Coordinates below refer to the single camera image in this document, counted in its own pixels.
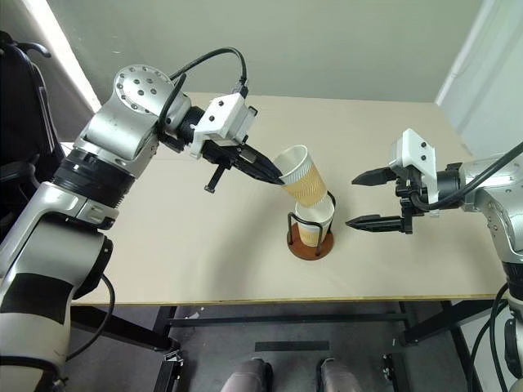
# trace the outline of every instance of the black cable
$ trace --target black cable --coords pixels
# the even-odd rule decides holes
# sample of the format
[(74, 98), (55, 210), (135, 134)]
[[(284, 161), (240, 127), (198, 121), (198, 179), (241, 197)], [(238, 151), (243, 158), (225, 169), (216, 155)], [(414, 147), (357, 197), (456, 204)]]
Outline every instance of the black cable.
[[(496, 317), (499, 316), (499, 314), (503, 311), (503, 309), (505, 309), (507, 307), (507, 305), (508, 305), (507, 300), (502, 300), (500, 302), (500, 305), (496, 312)], [(481, 327), (480, 331), (477, 334), (476, 340), (474, 341), (474, 346), (472, 347), (471, 362), (469, 363), (468, 370), (467, 370), (467, 385), (468, 385), (467, 390), (468, 390), (468, 392), (472, 392), (472, 390), (473, 390), (472, 373), (474, 372), (474, 361), (476, 360), (477, 351), (480, 348), (481, 339), (483, 339), (485, 332), (487, 332), (487, 329), (489, 329), (489, 325), (490, 325), (490, 318), (485, 322), (485, 324), (483, 324), (483, 327)]]
[(109, 279), (105, 275), (101, 275), (101, 280), (104, 281), (105, 285), (107, 286), (107, 289), (109, 290), (109, 296), (110, 296), (110, 302), (109, 302), (109, 308), (107, 309), (107, 314), (104, 317), (104, 321), (101, 322), (100, 326), (94, 333), (94, 335), (89, 339), (83, 346), (81, 346), (79, 349), (76, 349), (71, 354), (67, 355), (67, 361), (70, 359), (73, 359), (74, 357), (80, 355), (83, 351), (87, 350), (98, 337), (100, 337), (101, 333), (104, 331), (105, 326), (109, 322), (109, 319), (113, 315), (114, 310), (114, 303), (116, 301), (116, 295), (114, 294), (114, 287), (109, 281)]
[(182, 73), (180, 75), (180, 78), (178, 79), (177, 84), (174, 85), (174, 88), (171, 91), (171, 94), (169, 94), (169, 97), (163, 104), (162, 110), (160, 111), (160, 115), (158, 116), (158, 133), (160, 135), (163, 134), (163, 129), (165, 128), (165, 121), (167, 119), (167, 113), (169, 111), (169, 108), (172, 105), (172, 102), (176, 99), (178, 93), (181, 90), (181, 87), (183, 86), (183, 83), (186, 81), (187, 75), (185, 73)]
[(441, 200), (438, 200), (435, 203), (425, 203), (420, 199), (420, 195), (418, 192), (412, 192), (410, 195), (410, 201), (412, 204), (423, 211), (430, 211), (430, 210), (437, 210), (441, 207), (448, 206), (450, 204), (456, 203), (458, 200), (460, 200), (463, 196), (466, 194), (472, 192), (475, 188), (477, 188), (483, 181), (485, 181), (487, 178), (492, 176), (495, 172), (497, 172), (499, 169), (510, 163), (515, 157), (517, 157), (519, 154), (523, 153), (523, 142), (521, 142), (519, 145), (508, 151), (506, 154), (504, 154), (500, 159), (498, 159), (496, 162), (491, 164), (489, 167), (487, 167), (484, 171), (482, 171), (474, 180), (463, 186), (461, 189), (455, 191), (454, 193), (450, 194), (446, 198), (443, 198)]
[(490, 352), (492, 353), (492, 360), (494, 361), (494, 368), (496, 369), (496, 376), (498, 376), (499, 385), (501, 386), (502, 392), (508, 392), (507, 384), (505, 384), (505, 379), (503, 378), (503, 373), (501, 372), (501, 365), (499, 364), (498, 351), (496, 350), (496, 338), (495, 338), (495, 327), (496, 327), (496, 309), (499, 307), (499, 302), (501, 297), (508, 289), (508, 284), (502, 285), (499, 289), (496, 298), (494, 299), (494, 304), (492, 305), (492, 311), (490, 312), (489, 320), (489, 339), (490, 339)]
[(245, 83), (247, 82), (247, 65), (245, 64), (244, 55), (242, 55), (238, 49), (233, 47), (221, 47), (220, 49), (216, 49), (215, 51), (210, 51), (209, 53), (206, 53), (205, 55), (200, 56), (195, 60), (192, 60), (189, 64), (185, 65), (184, 67), (180, 68), (175, 73), (173, 73), (169, 78), (171, 80), (174, 80), (178, 78), (181, 74), (187, 72), (189, 69), (193, 69), (196, 65), (201, 64), (204, 61), (213, 58), (214, 56), (223, 55), (224, 53), (232, 53), (236, 55), (236, 57), (238, 57), (238, 60), (242, 66), (241, 76), (239, 77), (239, 84), (241, 86), (245, 86)]

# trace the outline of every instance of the black table frame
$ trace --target black table frame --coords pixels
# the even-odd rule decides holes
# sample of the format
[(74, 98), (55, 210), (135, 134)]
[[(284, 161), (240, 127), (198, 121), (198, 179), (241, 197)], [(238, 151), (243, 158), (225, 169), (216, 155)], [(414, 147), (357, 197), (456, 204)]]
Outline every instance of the black table frame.
[[(463, 371), (467, 374), (470, 366), (470, 354), (467, 344), (461, 333), (460, 325), (477, 319), (487, 314), (492, 307), (492, 300), (466, 300), (451, 305), (442, 301), (443, 310), (432, 317), (418, 323), (412, 309), (412, 303), (399, 302), (399, 312), (368, 313), (368, 314), (306, 314), (306, 315), (271, 315), (231, 318), (174, 318), (176, 306), (161, 306), (152, 330), (141, 327), (117, 316), (111, 316), (102, 335), (138, 345), (147, 349), (170, 353), (180, 349), (178, 341), (169, 337), (171, 328), (176, 327), (208, 327), (212, 325), (226, 325), (232, 323), (370, 323), (393, 322), (403, 323), (405, 330), (400, 334), (399, 341), (402, 345), (415, 345), (438, 333), (450, 331), (456, 345)], [(71, 322), (74, 327), (87, 331), (95, 331), (105, 317), (105, 311), (92, 306), (73, 306), (71, 308)], [(394, 361), (394, 356), (388, 358), (388, 363)], [(173, 361), (172, 356), (163, 361), (159, 378), (154, 392), (172, 391), (176, 380), (180, 379), (183, 361)], [(405, 366), (398, 363), (395, 376), (401, 380), (406, 379)], [(481, 385), (474, 372), (472, 380), (475, 390), (481, 391)]]

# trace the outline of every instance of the paper cup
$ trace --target paper cup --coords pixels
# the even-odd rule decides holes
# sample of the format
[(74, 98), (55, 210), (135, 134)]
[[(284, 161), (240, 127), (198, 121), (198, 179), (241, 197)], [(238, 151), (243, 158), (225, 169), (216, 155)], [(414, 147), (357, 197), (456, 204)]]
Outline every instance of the paper cup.
[[(303, 207), (300, 203), (296, 203), (296, 215), (304, 221), (319, 223), (322, 227), (321, 242), (323, 242), (329, 230), (329, 225), (333, 221), (333, 200), (327, 195), (313, 207)], [(305, 245), (308, 247), (318, 245), (318, 236), (320, 235), (320, 228), (318, 226), (305, 225), (298, 222), (297, 229)]]
[(284, 182), (283, 188), (302, 206), (314, 206), (327, 194), (327, 188), (305, 145), (286, 149), (273, 163), (282, 172), (280, 179)]

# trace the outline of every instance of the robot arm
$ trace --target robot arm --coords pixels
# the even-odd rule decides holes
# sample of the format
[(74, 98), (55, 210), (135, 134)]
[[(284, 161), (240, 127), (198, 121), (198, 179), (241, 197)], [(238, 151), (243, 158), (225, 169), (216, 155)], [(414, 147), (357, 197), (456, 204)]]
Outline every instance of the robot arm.
[(396, 181), (401, 216), (360, 216), (347, 224), (372, 232), (413, 233), (413, 216), (436, 208), (461, 207), (487, 219), (496, 252), (507, 275), (513, 319), (505, 327), (508, 368), (523, 378), (523, 143), (501, 158), (453, 163), (436, 172), (434, 149), (409, 129), (392, 146), (389, 167), (367, 171), (352, 183), (381, 185)]
[(245, 78), (206, 110), (148, 65), (121, 69), (110, 99), (74, 142), (51, 182), (42, 183), (0, 246), (0, 373), (6, 390), (60, 386), (73, 299), (93, 290), (109, 262), (117, 207), (159, 143), (225, 169), (280, 184), (268, 158), (245, 144), (257, 111), (245, 105)]

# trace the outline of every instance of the beige tabletop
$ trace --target beige tabletop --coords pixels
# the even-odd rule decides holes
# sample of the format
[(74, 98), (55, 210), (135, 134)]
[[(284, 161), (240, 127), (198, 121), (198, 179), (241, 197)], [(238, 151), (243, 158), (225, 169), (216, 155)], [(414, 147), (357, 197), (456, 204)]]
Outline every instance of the beige tabletop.
[[(211, 95), (190, 94), (206, 107)], [(161, 149), (134, 184), (107, 232), (114, 253), (106, 273), (119, 304), (362, 301), (492, 297), (504, 282), (481, 214), (443, 211), (415, 218), (414, 235), (372, 234), (344, 222), (398, 215), (394, 184), (351, 185), (387, 165), (390, 144), (412, 127), (436, 147), (437, 168), (469, 160), (433, 104), (251, 96), (259, 110), (248, 143), (273, 158), (307, 145), (337, 199), (334, 248), (303, 261), (287, 248), (293, 199), (280, 187), (232, 169), (215, 194), (214, 169)], [(108, 301), (103, 284), (76, 303)]]

